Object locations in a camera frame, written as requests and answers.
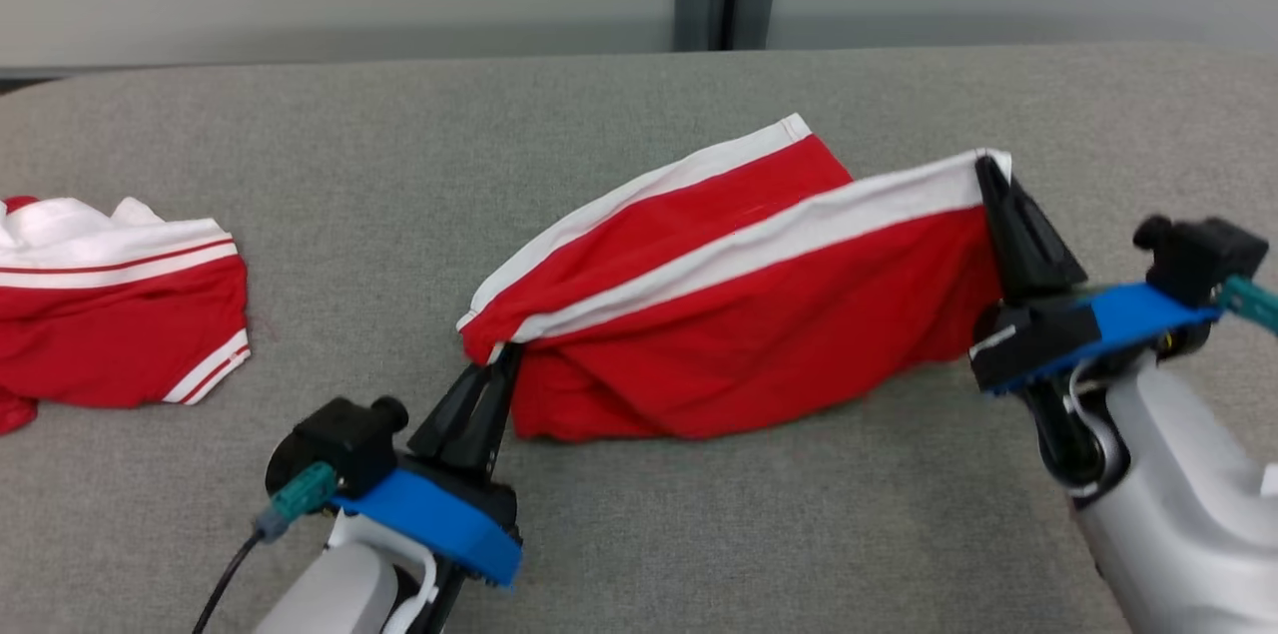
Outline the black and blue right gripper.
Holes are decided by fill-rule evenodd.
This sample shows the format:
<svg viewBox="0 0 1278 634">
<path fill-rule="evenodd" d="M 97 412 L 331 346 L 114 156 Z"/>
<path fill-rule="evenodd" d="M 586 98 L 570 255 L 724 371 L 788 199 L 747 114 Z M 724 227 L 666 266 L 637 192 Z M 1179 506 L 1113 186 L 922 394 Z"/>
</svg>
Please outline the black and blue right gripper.
<svg viewBox="0 0 1278 634">
<path fill-rule="evenodd" d="M 1086 282 L 1081 262 L 1028 189 L 994 156 L 982 155 L 973 169 L 1005 300 L 1022 303 Z M 999 396 L 1222 317 L 1219 308 L 1189 308 L 1146 282 L 1123 284 L 1077 300 L 999 305 L 994 329 L 973 343 L 967 360 L 976 387 Z"/>
</svg>

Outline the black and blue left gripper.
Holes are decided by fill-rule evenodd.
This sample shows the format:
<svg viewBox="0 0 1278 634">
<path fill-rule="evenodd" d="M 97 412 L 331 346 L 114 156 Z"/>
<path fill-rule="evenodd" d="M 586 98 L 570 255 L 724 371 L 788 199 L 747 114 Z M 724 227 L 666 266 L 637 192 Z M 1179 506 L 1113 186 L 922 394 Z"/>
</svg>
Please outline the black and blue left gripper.
<svg viewBox="0 0 1278 634">
<path fill-rule="evenodd" d="M 495 481 L 523 362 L 507 344 L 492 366 L 466 366 L 406 447 L 374 444 L 334 464 L 332 542 L 357 542 L 420 565 L 433 587 L 461 578 L 511 587 L 523 564 L 518 497 Z"/>
</svg>

